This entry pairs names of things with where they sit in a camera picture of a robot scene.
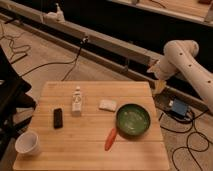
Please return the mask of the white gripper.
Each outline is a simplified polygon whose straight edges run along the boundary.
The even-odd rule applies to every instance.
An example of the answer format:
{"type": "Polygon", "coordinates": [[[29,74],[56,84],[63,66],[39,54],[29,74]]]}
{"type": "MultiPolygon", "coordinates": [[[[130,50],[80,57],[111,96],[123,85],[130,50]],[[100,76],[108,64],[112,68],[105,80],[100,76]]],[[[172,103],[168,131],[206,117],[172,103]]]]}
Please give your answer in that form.
{"type": "Polygon", "coordinates": [[[154,82],[155,89],[154,94],[160,94],[166,87],[166,70],[165,70],[165,61],[158,60],[155,64],[153,64],[148,70],[148,73],[153,73],[154,76],[158,79],[154,82]]]}

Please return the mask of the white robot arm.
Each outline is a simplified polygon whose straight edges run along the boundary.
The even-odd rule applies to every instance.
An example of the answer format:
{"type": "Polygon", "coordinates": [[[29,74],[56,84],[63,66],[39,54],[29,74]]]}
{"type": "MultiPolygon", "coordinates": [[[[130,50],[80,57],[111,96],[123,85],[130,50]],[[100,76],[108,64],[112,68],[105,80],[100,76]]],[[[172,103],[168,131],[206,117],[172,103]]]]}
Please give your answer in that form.
{"type": "Polygon", "coordinates": [[[147,72],[153,73],[158,80],[168,80],[181,72],[213,113],[213,74],[195,60],[199,52],[198,43],[193,40],[172,40],[165,44],[163,52],[164,56],[147,72]]]}

